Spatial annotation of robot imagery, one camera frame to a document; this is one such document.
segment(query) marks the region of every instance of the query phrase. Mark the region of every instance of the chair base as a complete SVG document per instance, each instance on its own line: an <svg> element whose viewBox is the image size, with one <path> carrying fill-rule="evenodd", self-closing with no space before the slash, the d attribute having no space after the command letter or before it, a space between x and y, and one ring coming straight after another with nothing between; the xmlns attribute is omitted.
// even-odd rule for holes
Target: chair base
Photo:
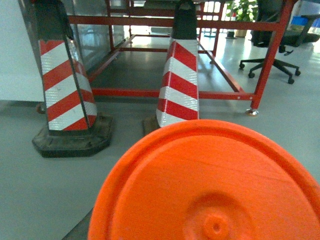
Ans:
<svg viewBox="0 0 320 240"><path fill-rule="evenodd" d="M243 63L259 63L258 65L252 67L249 71L249 74L248 74L249 78L253 78L255 76L253 71L262 68L264 64L264 60L265 60L264 58L241 60L239 67L240 69L243 69L245 67ZM295 69L294 75L296 76L299 76L301 74L301 72L299 71L299 66L287 63L285 61L275 59L272 65L289 76L288 84L293 84L295 80L293 80L292 78L293 74L286 67L294 68Z"/></svg>

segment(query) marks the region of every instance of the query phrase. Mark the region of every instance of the metal table frame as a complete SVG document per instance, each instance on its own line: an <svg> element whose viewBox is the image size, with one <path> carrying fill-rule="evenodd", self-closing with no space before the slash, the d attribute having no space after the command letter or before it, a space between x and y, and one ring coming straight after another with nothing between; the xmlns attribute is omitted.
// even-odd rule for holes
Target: metal table frame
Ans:
<svg viewBox="0 0 320 240"><path fill-rule="evenodd" d="M88 77L92 82L118 54L124 51L138 51L138 52L167 52L167 49L161 48L134 48L126 47L137 36L146 35L132 35L131 28L129 28L130 38L125 41L120 47L114 46L112 25L119 26L149 26L149 27L172 27L174 19L173 10L153 10L144 9L142 7L134 7L132 0L126 0L126 9L112 9L112 0L105 0L107 6L107 16L80 16L70 15L69 20L71 24L90 24L90 25L108 25L111 53L109 58L103 62L96 71L92 72ZM238 21L222 21L222 10L224 4L220 5L219 12L204 12L204 5L201 5L201 10L197 11L197 15L200 20L197 21L198 28L217 29L213 50L205 50L204 47L199 44L202 50L199 50L200 54L207 54L211 59L211 63L217 67L220 73L223 75L227 83L232 88L232 92L224 91L200 91L199 97L201 99L219 99L219 100L241 100L251 101L251 109L248 111L249 115L256 115L269 73L274 62L278 47L280 45L282 36L285 32L287 22L290 17L290 13L297 0L283 0L283 6L281 15L278 22L238 22ZM112 16L115 13L126 14L126 16ZM203 20L203 16L218 16L218 20ZM237 29L237 30L263 30L273 32L270 41L269 48L267 50L265 61L259 76L256 88L254 92L245 92L237 81L231 76L231 74L222 66L220 62L215 59L217 52L219 30L220 29ZM150 37L167 37L163 35L148 35ZM159 96L159 89L122 89L122 88L92 88L92 92L95 96L118 96L118 97L155 97Z"/></svg>

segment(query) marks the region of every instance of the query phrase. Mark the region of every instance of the gray floor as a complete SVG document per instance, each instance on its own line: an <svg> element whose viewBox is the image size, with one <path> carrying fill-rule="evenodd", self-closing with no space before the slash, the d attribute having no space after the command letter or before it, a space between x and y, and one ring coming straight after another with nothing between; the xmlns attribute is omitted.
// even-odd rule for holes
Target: gray floor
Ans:
<svg viewBox="0 0 320 240"><path fill-rule="evenodd" d="M213 45L204 38L204 45ZM135 39L133 44L161 45L167 39ZM253 91L258 77L248 78L242 58L263 58L265 48L247 39L221 38L217 57L246 91ZM93 83L95 87L159 88L165 53L122 53ZM306 44L279 59L300 66L294 85L272 69L259 107L258 117L244 111L249 102L200 100L200 117L237 123L277 142L296 157L320 182L320 43ZM199 60L201 90L230 88L206 56ZM0 101L0 239L61 240L91 210L99 189L113 165L143 137L142 120L155 114L157 100L97 97L99 111L112 115L115 128L111 145L92 157L44 159L31 140L45 124L46 116L35 103ZM68 236L68 239L79 239Z"/></svg>

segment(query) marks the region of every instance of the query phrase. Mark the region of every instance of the office chair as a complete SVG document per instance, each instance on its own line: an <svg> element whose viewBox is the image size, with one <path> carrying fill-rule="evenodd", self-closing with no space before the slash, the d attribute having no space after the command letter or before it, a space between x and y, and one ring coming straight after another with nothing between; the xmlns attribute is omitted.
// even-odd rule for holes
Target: office chair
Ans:
<svg viewBox="0 0 320 240"><path fill-rule="evenodd" d="M279 14L281 12L282 7L282 0L257 0L258 5L258 16L257 22L276 22L278 20ZM310 27L312 26L313 22L320 18L320 14L317 15L302 15L302 18L307 19L307 23L305 24L302 31L293 31L287 30L281 40L279 46L279 53L284 53L285 56L291 54L292 51L286 51L286 46L291 47L298 47L304 43L313 43L317 42L320 39L320 35L308 33ZM252 31L252 43L254 46L259 48L267 48L269 46L272 32L270 31ZM253 73L254 70L262 68L264 63L264 58L260 59L247 59L240 61L240 69L245 67L244 63L259 63L258 65L254 66L249 71L249 78L253 78L255 74ZM273 66L277 69L281 70L285 74L289 75L288 84L293 84L295 81L293 80L293 74L286 68L294 68L295 75L299 76L301 72L299 71L299 66L280 61L278 59L274 59Z"/></svg>

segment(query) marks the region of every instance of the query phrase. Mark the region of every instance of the blue box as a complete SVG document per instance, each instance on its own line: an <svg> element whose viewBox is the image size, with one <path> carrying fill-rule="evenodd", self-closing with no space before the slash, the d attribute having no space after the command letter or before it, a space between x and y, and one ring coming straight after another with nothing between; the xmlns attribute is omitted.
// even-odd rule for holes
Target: blue box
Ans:
<svg viewBox="0 0 320 240"><path fill-rule="evenodd" d="M307 22L308 22L308 19L305 18L305 17L294 16L293 19L292 19L292 21L291 21L291 24L304 26L304 25L307 24ZM319 27L320 27L320 18L316 19L316 20L313 22L312 27L314 27L314 28L319 28Z"/></svg>

